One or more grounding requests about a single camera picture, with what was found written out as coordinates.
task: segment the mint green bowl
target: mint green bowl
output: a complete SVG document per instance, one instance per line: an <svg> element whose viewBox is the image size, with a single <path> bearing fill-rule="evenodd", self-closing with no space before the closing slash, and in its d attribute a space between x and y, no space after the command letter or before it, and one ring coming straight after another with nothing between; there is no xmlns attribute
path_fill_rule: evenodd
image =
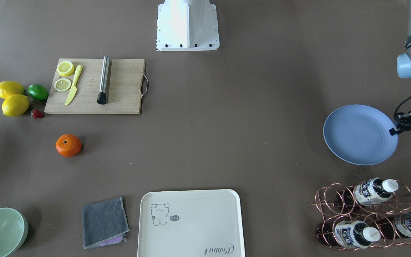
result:
<svg viewBox="0 0 411 257"><path fill-rule="evenodd" d="M12 208L0 208L0 257L17 250L28 234L26 218Z"/></svg>

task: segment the table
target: table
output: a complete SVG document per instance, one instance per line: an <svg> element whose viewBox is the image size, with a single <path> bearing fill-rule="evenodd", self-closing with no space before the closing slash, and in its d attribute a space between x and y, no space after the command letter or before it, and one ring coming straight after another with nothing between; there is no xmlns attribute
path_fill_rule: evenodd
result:
<svg viewBox="0 0 411 257"><path fill-rule="evenodd" d="M220 49L208 52L155 51L161 3L0 1L0 82L49 87L59 58L105 55L145 59L150 80L140 115L33 119L0 109L0 207L30 225L13 256L135 257L144 194L220 188L240 195L247 256L362 255L319 244L322 218L309 203L332 182L384 177L411 188L411 132L388 160L356 166L331 153L322 128L341 106L392 117L411 95L395 67L406 2L214 0ZM56 152L64 133L82 140L77 156ZM84 250L81 206L118 196L128 241ZM365 252L406 256L411 247Z"/></svg>

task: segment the dark bottle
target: dark bottle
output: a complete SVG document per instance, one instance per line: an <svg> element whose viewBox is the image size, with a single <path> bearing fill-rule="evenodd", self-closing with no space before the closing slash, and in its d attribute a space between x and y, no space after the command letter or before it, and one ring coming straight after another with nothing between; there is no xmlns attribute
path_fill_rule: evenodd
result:
<svg viewBox="0 0 411 257"><path fill-rule="evenodd" d="M388 240L411 237L411 212L384 218L379 221L379 226L383 236Z"/></svg>
<svg viewBox="0 0 411 257"><path fill-rule="evenodd" d="M353 188L350 193L349 190L344 190L340 194L342 198L337 195L336 202L338 206L344 205L344 210L352 210L353 203L356 200L355 208L358 205L369 206L376 203L383 203L391 199L393 192L399 188L397 181L394 179L383 180L379 177L370 179L364 183L361 183Z"/></svg>
<svg viewBox="0 0 411 257"><path fill-rule="evenodd" d="M321 234L323 227L323 235L318 235L318 240L327 246L344 247L346 249L367 248L380 240L380 232L378 229L372 228L362 221L341 221L334 228L331 225L320 225L316 232Z"/></svg>

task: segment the red strawberry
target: red strawberry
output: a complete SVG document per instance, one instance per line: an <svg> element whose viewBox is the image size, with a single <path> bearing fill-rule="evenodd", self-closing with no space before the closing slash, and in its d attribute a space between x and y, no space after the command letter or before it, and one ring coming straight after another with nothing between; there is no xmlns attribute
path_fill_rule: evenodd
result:
<svg viewBox="0 0 411 257"><path fill-rule="evenodd" d="M44 114L39 110L32 110L31 111L31 117L33 117L35 119L38 119L38 118L44 117Z"/></svg>

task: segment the white tray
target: white tray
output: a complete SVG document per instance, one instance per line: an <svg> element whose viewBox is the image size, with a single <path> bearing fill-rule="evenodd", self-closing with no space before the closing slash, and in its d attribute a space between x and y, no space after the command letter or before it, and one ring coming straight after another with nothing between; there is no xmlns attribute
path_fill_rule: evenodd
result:
<svg viewBox="0 0 411 257"><path fill-rule="evenodd" d="M147 193L137 256L244 257L239 195L231 189Z"/></svg>

